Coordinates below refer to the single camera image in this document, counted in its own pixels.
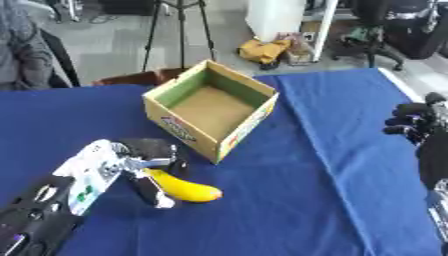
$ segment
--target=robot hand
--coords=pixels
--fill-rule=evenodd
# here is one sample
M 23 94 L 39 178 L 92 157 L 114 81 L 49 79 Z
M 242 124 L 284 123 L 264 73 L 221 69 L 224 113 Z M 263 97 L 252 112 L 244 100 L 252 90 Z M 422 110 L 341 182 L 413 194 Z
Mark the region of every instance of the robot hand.
M 420 179 L 428 190 L 448 179 L 448 104 L 430 93 L 426 103 L 400 104 L 386 120 L 386 134 L 403 134 L 418 146 Z
M 0 209 L 0 255 L 54 255 L 91 205 L 121 174 L 156 208 L 171 208 L 144 168 L 178 162 L 176 146 L 161 140 L 97 140 Z
M 386 134 L 403 134 L 417 148 L 420 180 L 429 193 L 428 212 L 448 255 L 448 102 L 430 93 L 426 103 L 400 104 L 386 120 Z

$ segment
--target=black robotic glove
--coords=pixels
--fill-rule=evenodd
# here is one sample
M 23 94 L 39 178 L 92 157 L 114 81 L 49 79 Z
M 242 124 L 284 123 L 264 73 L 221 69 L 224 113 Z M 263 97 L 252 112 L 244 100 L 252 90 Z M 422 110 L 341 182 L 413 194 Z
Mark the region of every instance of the black robotic glove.
M 403 134 L 418 146 L 420 179 L 433 190 L 448 178 L 448 104 L 446 98 L 430 93 L 426 103 L 400 104 L 386 120 L 386 134 Z
M 156 161 L 164 163 L 160 166 L 152 166 L 154 169 L 163 169 L 167 172 L 178 173 L 180 176 L 186 176 L 187 162 L 185 157 L 179 153 L 178 147 L 162 139 L 119 139 L 115 141 L 115 152 L 121 156 L 131 158 L 140 158 L 151 161 L 155 159 L 164 159 Z M 155 180 L 148 176 L 135 176 L 125 174 L 131 185 L 147 203 L 156 208 L 171 208 L 174 206 L 172 200 L 167 199 L 166 194 Z
M 142 160 L 152 160 L 156 158 L 171 158 L 173 161 L 168 166 L 158 166 L 158 169 L 170 172 L 180 178 L 188 175 L 187 158 L 180 148 L 168 143 L 163 139 L 119 139 L 118 142 L 125 146 L 120 153 L 130 157 L 140 157 Z

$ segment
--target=yellow banana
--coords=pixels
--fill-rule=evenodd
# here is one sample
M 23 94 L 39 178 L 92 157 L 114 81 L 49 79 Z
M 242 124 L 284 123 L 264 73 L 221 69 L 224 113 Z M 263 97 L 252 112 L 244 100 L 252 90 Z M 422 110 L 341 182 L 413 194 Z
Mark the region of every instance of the yellow banana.
M 162 170 L 145 169 L 168 195 L 190 202 L 209 202 L 222 197 L 221 190 L 178 179 Z

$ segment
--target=blue cloth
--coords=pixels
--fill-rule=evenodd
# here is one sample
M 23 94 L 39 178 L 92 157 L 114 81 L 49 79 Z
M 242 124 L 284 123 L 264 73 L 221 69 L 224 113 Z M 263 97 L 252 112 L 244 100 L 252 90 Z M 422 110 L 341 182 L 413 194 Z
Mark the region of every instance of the blue cloth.
M 439 255 L 413 147 L 381 133 L 408 99 L 377 70 L 257 79 L 281 97 L 218 166 L 192 150 L 208 204 L 145 205 L 124 180 L 60 255 Z M 146 119 L 137 86 L 0 94 L 0 204 L 100 138 L 176 139 Z

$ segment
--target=gray floor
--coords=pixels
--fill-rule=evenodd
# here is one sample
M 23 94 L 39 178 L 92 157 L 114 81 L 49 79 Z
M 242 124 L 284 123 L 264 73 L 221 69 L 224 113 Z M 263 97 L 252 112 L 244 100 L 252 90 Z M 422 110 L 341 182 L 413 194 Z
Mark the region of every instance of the gray floor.
M 309 72 L 364 67 L 364 59 L 343 58 L 332 61 L 324 53 L 319 63 L 305 67 L 282 64 L 278 69 L 263 72 L 258 66 L 240 59 L 235 48 L 251 38 L 244 21 L 244 0 L 209 0 L 207 12 L 212 37 L 216 44 L 218 61 L 249 75 L 268 73 Z M 144 45 L 151 17 L 121 16 L 105 24 L 90 24 L 89 18 L 98 11 L 87 10 L 81 23 L 65 21 L 55 24 L 46 13 L 33 11 L 32 16 L 42 27 L 61 37 L 68 48 L 84 84 L 141 69 Z M 177 17 L 161 15 L 156 31 L 150 69 L 179 66 Z M 195 64 L 208 58 L 208 49 L 201 17 L 196 8 L 187 11 L 187 63 Z M 392 68 L 393 62 L 378 58 L 378 66 Z M 424 61 L 406 61 L 405 69 L 397 72 L 419 94 L 439 91 L 448 94 L 448 59 L 439 55 Z

